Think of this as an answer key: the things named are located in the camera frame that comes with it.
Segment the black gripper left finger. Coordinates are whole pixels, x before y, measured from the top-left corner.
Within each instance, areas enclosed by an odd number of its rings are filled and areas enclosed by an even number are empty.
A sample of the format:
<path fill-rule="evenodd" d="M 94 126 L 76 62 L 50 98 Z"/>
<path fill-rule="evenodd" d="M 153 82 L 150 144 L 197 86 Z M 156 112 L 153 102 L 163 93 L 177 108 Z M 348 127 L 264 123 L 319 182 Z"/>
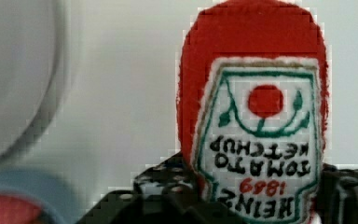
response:
<path fill-rule="evenodd" d="M 222 203 L 199 196 L 195 174 L 177 153 L 106 194 L 76 224 L 245 224 Z"/>

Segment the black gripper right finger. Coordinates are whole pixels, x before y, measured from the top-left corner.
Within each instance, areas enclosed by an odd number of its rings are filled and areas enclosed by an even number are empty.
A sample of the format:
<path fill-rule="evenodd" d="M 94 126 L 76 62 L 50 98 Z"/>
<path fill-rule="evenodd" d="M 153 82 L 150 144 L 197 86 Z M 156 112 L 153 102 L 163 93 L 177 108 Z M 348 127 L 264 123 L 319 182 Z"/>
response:
<path fill-rule="evenodd" d="M 358 224 L 358 169 L 323 166 L 316 212 L 322 224 Z"/>

